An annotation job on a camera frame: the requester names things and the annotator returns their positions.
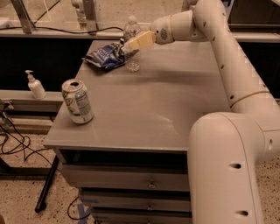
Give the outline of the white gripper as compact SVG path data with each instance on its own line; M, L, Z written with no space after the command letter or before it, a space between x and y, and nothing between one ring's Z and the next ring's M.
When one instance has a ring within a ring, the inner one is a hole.
M159 45L170 44L172 37L171 17L165 16L156 19L150 25L150 31L142 31L124 44L126 51L135 51L152 46L155 42Z

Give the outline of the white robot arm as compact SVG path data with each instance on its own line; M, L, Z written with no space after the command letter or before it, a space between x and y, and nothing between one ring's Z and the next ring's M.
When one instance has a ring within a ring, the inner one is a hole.
M124 46L208 40L230 106L192 126L187 152L192 224L264 224L256 163L280 152L280 108L228 27L221 0L187 0Z

